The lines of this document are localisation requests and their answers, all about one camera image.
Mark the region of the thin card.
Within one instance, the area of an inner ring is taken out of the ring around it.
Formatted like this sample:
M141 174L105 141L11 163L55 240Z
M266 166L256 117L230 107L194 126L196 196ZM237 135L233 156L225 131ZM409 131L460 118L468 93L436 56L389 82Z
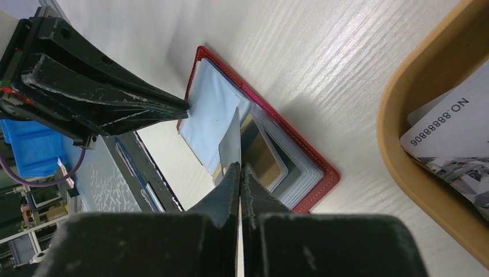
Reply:
M228 193L226 242L225 242L225 267L226 276L237 276L238 258L238 227L239 227L239 187L241 174L241 150L240 150L240 120L239 110L236 109L231 123L219 144L219 155L223 179L220 186Z

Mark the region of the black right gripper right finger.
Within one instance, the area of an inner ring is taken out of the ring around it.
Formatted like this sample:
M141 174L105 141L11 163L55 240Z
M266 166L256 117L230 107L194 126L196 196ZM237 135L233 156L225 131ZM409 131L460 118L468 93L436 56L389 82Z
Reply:
M242 168L246 276L427 276L402 221L378 214L297 214Z

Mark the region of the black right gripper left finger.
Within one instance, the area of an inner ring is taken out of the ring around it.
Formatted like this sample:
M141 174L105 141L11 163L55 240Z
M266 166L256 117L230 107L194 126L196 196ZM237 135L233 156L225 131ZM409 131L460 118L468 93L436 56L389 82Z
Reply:
M239 163L185 212L83 213L55 235L36 276L236 276Z

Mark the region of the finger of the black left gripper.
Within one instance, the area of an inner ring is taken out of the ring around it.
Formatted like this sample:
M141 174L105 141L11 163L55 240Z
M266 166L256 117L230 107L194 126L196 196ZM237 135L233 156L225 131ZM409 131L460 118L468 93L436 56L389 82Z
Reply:
M43 53L1 61L1 118L37 121L90 149L97 136L120 136L185 119L189 104L103 57L73 68Z
M186 101L160 90L113 61L59 17L32 17L23 83L90 104L152 111L186 111Z

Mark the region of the red leather card holder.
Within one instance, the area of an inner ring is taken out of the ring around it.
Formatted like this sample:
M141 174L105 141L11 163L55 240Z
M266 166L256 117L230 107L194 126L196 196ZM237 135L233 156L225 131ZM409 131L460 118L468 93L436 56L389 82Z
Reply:
M187 83L188 117L177 130L214 182L223 177L219 145L239 116L241 160L289 209L307 214L340 173L267 101L210 49L199 46Z

